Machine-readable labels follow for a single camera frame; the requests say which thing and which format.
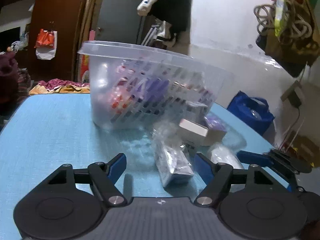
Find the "silver flat pack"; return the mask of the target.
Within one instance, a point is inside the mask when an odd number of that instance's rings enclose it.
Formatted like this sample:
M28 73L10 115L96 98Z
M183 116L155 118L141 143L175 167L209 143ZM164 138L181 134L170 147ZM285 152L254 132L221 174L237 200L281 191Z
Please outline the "silver flat pack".
M185 156L185 145L173 130L157 127L152 132L154 159L164 188L171 184L188 183L194 176L193 168Z

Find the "white wrapped roll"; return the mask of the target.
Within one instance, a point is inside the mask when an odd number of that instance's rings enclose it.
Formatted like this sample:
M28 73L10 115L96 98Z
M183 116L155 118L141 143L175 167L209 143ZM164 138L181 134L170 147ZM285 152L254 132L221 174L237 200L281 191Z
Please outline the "white wrapped roll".
M225 163L231 165L235 169L244 169L242 163L239 161L233 151L221 143L213 144L209 148L207 155L210 161L215 164Z

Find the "blue fabric bag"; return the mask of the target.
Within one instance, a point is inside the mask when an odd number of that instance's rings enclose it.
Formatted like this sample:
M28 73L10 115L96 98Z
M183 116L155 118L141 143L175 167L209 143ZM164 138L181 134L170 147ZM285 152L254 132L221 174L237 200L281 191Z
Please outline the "blue fabric bag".
M265 99L249 97L242 91L239 91L232 98L227 110L259 135L263 135L275 119Z

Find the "purple cube box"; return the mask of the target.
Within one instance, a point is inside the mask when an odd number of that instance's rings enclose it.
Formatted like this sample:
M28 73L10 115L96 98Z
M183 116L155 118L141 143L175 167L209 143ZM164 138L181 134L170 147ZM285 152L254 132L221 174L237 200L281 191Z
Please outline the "purple cube box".
M203 146L211 146L215 143L221 142L227 134L227 129L223 121L215 114L209 113L204 117L204 124L208 129Z

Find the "grey printed upright box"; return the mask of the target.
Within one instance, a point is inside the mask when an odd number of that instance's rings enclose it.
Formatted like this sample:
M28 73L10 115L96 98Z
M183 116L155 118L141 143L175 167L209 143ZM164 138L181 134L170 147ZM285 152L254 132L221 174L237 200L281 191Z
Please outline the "grey printed upright box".
M186 145L196 150L202 146L207 137L208 128L187 119L182 119L179 123L177 134Z

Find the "brown hanging bag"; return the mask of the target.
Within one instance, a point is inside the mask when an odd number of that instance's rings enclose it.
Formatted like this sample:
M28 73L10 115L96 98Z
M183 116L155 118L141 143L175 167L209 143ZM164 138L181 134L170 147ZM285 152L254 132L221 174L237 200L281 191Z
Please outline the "brown hanging bag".
M262 4L253 9L257 18L257 46L290 76L299 77L319 57L319 30L309 0L287 0L285 26L277 37L274 27L276 5Z

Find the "clear plastic laundry basket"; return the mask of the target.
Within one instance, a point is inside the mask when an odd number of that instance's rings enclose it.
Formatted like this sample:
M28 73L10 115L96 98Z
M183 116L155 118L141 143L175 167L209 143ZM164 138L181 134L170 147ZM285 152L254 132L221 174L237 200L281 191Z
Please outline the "clear plastic laundry basket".
M227 70L190 56L136 44L86 41L93 122L104 129L180 120L194 103L208 112L232 81Z

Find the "maroon clothes pile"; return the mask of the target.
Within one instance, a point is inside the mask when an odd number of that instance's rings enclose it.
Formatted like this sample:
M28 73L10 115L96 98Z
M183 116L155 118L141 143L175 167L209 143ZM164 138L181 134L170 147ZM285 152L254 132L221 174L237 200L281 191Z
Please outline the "maroon clothes pile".
M14 51L1 54L1 116L10 115L29 96L31 78L20 68Z

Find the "red white plastic bag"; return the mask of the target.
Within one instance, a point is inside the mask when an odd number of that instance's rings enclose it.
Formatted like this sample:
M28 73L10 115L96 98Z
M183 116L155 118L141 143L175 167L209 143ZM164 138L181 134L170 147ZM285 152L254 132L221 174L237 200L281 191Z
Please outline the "red white plastic bag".
M40 29L35 49L39 60L52 60L57 49L57 31Z

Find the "white hoodie blue letters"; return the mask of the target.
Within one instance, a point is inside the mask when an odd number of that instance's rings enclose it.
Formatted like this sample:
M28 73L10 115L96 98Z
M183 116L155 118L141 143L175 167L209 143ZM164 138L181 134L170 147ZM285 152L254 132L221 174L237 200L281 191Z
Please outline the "white hoodie blue letters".
M137 7L139 16L154 16L162 22L156 38L173 47L181 32L189 27L191 0L142 0Z

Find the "grey metal door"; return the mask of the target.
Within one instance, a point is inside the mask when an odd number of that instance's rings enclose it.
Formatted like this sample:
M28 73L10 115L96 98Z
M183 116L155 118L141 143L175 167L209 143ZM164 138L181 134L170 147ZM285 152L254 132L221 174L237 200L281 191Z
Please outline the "grey metal door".
M102 0L95 39L136 44L143 18L137 7L142 0Z

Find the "dark red wooden wardrobe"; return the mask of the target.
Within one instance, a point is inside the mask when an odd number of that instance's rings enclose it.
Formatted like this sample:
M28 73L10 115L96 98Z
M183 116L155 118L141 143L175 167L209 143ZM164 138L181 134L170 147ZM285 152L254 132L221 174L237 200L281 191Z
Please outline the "dark red wooden wardrobe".
M22 0L1 0L1 6ZM27 68L31 78L48 81L54 78L74 80L81 17L86 0L35 0L29 30L28 48L17 56L20 67ZM41 60L36 56L36 40L40 30L57 31L55 57Z

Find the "wall power adapter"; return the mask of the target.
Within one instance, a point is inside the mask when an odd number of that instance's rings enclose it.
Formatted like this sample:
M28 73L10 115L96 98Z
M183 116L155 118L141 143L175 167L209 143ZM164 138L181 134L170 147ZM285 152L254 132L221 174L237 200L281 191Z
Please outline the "wall power adapter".
M302 105L302 100L299 97L296 89L301 88L301 84L298 81L295 81L285 92L281 95L280 99L282 102L286 100L289 101L290 105L296 109L299 109Z

